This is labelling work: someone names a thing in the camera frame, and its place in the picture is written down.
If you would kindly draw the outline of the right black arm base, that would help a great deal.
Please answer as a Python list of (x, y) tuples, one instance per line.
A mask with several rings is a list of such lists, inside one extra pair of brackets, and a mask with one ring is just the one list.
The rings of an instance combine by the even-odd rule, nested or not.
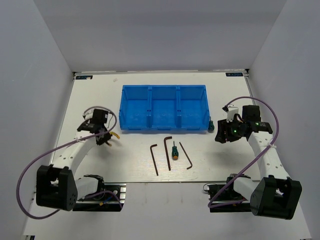
[[(205, 183), (202, 186), (203, 192), (208, 194), (209, 200), (224, 186), (224, 184), (216, 184), (213, 182)], [(240, 201), (245, 198), (234, 190), (227, 189), (212, 204), (222, 204), (232, 201)], [(250, 203), (245, 200), (242, 203), (224, 205), (221, 207), (215, 207), (209, 209), (211, 213), (249, 213), (251, 212)]]

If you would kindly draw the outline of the yellow-handled needle-nose pliers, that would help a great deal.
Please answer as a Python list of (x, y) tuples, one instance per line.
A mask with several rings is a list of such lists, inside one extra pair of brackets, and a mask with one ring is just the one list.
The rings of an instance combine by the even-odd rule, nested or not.
[(108, 132), (104, 137), (105, 143), (110, 147), (112, 146), (112, 144), (109, 143), (109, 141), (112, 140), (113, 138), (117, 138), (119, 140), (120, 136), (117, 133), (111, 131), (111, 132)]

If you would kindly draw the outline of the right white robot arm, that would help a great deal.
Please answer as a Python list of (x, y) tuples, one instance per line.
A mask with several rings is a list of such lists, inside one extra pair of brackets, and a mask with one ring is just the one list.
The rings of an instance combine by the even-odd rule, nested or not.
[(276, 135), (271, 125), (261, 120), (259, 106), (245, 105), (242, 114), (232, 104), (224, 106), (223, 110), (227, 117), (218, 121), (215, 141), (224, 144), (246, 138), (253, 150), (261, 179), (254, 182), (244, 174), (244, 170), (230, 175), (226, 185), (211, 198), (208, 207), (213, 209), (248, 201), (255, 216), (292, 219), (302, 185), (291, 179), (282, 165), (273, 142)]

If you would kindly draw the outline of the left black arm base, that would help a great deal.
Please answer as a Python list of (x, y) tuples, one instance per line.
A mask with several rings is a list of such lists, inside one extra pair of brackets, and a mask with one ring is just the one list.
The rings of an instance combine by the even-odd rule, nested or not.
[(98, 196), (80, 199), (73, 212), (120, 212), (125, 204), (126, 183), (105, 183), (104, 192)]

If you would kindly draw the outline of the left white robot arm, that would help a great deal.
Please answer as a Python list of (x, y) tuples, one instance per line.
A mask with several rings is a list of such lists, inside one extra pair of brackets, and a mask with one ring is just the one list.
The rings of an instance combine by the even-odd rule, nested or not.
[(102, 176), (85, 174), (75, 178), (75, 173), (88, 152), (107, 144), (112, 135), (106, 128), (107, 108), (90, 108), (77, 128), (73, 141), (52, 164), (42, 165), (36, 173), (36, 204), (57, 210), (71, 211), (78, 200), (92, 196), (99, 200), (105, 196), (106, 187)]

